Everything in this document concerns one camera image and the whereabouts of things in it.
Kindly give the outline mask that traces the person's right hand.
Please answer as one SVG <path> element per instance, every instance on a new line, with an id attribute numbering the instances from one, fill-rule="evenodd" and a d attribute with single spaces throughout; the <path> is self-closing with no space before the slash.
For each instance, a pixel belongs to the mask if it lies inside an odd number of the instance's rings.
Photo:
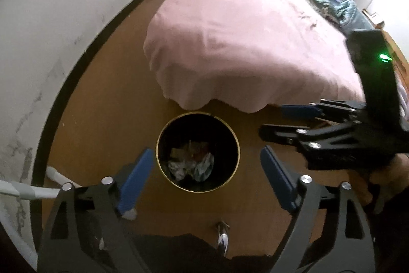
<path id="1" fill-rule="evenodd" d="M 362 176 L 354 170 L 348 170 L 349 183 L 362 206 L 375 202 L 375 193 L 370 186 L 379 186 L 380 198 L 391 199 L 408 187 L 408 155 L 398 154 L 391 164 L 382 171 L 373 172 L 370 176 Z"/>

